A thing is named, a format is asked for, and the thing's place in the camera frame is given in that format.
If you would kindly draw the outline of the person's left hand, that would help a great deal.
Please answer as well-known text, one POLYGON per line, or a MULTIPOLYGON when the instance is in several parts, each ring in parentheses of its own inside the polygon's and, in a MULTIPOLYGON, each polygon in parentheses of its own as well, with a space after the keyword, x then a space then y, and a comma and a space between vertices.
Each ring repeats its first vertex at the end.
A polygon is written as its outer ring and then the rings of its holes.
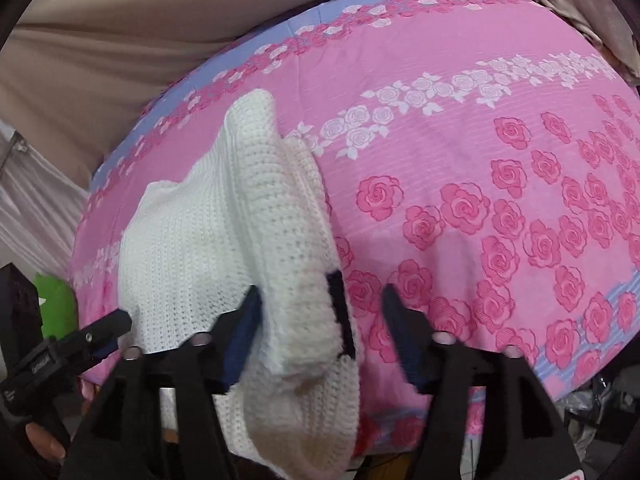
POLYGON ((25 434, 32 447, 45 460, 51 463, 62 463, 66 456, 63 445, 35 422, 29 422, 25 426, 25 434))

